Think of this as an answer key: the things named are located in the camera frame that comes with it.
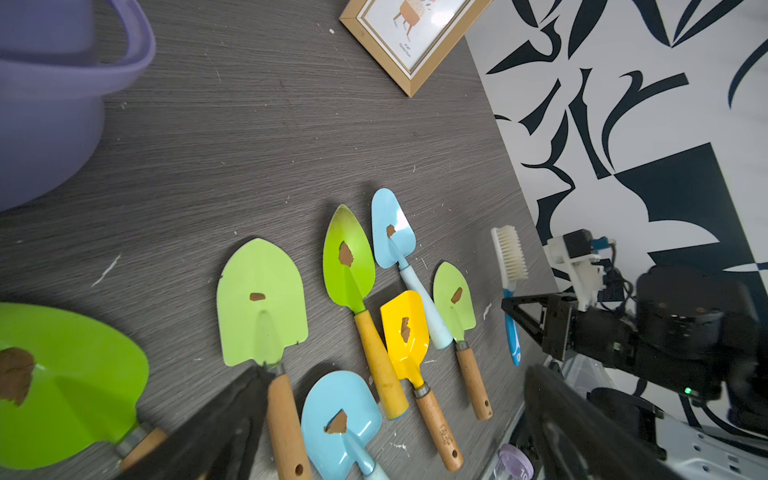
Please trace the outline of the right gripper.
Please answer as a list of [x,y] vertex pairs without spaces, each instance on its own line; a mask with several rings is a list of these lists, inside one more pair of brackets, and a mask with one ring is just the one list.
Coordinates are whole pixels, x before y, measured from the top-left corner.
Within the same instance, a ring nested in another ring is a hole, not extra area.
[[[542,308],[539,318],[525,311],[523,305]],[[574,297],[559,294],[517,296],[505,292],[501,308],[507,320],[508,344],[513,350],[511,334],[521,327],[540,347],[557,360],[564,360],[569,350],[609,366],[625,362],[634,355],[632,342],[639,334],[628,318],[619,318],[608,310],[588,307],[578,309]]]

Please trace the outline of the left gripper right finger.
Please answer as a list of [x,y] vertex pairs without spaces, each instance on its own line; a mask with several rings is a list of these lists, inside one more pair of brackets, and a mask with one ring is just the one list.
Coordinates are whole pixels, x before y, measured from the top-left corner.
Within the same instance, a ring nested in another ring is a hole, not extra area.
[[546,479],[680,477],[543,365],[526,369],[524,402]]

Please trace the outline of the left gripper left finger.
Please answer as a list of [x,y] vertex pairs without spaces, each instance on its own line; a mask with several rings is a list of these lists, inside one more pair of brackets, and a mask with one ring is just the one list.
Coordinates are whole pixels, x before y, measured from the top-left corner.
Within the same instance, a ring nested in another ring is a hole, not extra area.
[[120,479],[247,479],[267,413],[270,373],[252,365]]

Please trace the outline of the white blue cleaning brush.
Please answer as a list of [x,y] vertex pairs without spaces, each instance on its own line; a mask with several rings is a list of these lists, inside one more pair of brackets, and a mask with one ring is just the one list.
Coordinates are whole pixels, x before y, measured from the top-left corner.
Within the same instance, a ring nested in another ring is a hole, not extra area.
[[[528,278],[519,235],[514,226],[493,227],[491,236],[499,265],[503,298],[512,298],[517,282]],[[505,314],[505,325],[509,352],[515,366],[521,363],[521,345],[515,321]]]

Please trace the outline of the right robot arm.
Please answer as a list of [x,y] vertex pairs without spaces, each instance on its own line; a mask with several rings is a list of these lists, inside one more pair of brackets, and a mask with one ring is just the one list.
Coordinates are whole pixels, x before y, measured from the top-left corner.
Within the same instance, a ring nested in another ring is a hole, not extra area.
[[575,352],[705,408],[727,395],[720,433],[648,400],[597,387],[580,395],[531,367],[526,419],[548,479],[763,479],[767,475],[767,342],[748,289],[656,266],[636,283],[636,312],[580,309],[572,294],[520,296],[503,310],[556,360]]

